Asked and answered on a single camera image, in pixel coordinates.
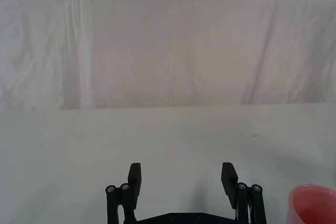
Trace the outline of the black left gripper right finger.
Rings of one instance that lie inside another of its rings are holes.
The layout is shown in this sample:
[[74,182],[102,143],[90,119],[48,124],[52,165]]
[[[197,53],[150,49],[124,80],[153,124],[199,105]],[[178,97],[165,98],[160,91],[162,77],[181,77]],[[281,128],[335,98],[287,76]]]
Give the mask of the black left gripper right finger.
[[238,181],[232,163],[223,162],[221,181],[231,207],[235,210],[236,223],[266,224],[263,189],[260,185],[250,187]]

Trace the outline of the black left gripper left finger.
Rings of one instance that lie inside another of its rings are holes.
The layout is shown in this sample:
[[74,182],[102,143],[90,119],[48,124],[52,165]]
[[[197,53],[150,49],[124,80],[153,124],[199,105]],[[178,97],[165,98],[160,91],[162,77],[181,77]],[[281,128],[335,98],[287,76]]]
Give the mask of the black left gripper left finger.
[[106,187],[107,223],[119,223],[118,207],[122,206],[124,223],[136,223],[134,210],[136,209],[141,188],[141,164],[132,163],[128,174],[128,182],[120,187],[109,185]]

